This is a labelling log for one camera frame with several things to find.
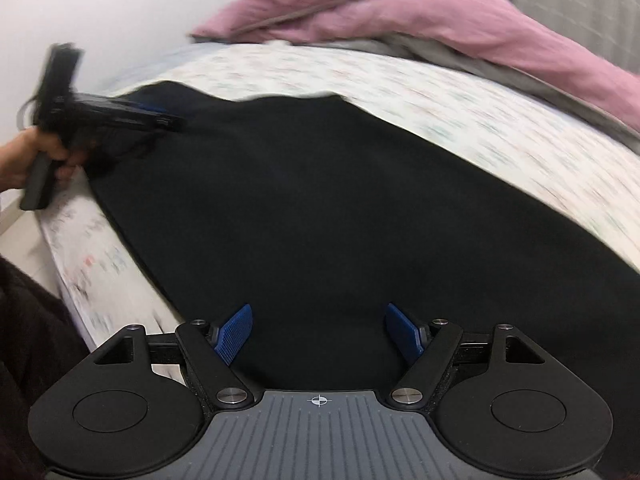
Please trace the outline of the black pants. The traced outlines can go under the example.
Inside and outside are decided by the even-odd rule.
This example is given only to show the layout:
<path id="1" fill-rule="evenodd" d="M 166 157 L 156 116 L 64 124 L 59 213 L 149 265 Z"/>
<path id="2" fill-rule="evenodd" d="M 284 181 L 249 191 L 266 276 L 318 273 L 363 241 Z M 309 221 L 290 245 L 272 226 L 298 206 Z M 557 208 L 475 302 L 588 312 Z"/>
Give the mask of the black pants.
<path id="1" fill-rule="evenodd" d="M 639 277 L 573 221 L 339 96 L 232 102 L 182 84 L 132 99 L 186 121 L 116 131 L 85 170 L 186 320 L 250 306 L 236 366 L 282 389 L 385 388 L 388 304 L 482 332 L 508 322 L 608 402 L 605 474 L 639 466 Z"/>

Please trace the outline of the dark fuzzy robe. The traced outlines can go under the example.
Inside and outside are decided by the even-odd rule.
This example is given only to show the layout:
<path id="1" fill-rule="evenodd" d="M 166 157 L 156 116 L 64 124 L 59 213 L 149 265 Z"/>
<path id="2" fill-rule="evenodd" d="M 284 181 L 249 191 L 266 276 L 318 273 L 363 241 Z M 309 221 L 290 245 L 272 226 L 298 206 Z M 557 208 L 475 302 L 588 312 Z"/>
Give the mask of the dark fuzzy robe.
<path id="1" fill-rule="evenodd" d="M 1 477 L 41 479 L 29 437 L 30 408 L 88 356 L 61 300 L 8 260 L 1 261 Z"/>

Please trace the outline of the floral bed sheet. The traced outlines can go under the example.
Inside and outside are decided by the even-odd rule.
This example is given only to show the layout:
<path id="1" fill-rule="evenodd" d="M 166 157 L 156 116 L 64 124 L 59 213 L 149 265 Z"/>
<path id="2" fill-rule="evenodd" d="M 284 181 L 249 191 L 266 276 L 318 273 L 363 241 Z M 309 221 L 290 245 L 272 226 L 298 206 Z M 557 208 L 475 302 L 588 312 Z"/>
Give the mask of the floral bed sheet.
<path id="1" fill-rule="evenodd" d="M 639 143 L 493 81 L 337 48 L 191 44 L 99 86 L 108 96 L 170 80 L 227 100 L 337 93 L 561 211 L 639 262 Z M 122 326 L 179 322 L 78 177 L 38 214 L 58 291 L 94 348 Z"/>

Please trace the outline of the pink duvet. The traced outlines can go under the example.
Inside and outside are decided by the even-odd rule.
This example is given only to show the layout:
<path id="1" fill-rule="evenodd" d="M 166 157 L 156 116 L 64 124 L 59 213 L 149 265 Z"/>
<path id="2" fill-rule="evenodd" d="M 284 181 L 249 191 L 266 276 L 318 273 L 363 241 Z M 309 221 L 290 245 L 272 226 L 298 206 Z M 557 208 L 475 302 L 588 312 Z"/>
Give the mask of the pink duvet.
<path id="1" fill-rule="evenodd" d="M 639 127 L 639 78 L 529 18 L 508 0 L 235 0 L 198 40 L 290 44 L 401 34 L 516 70 Z"/>

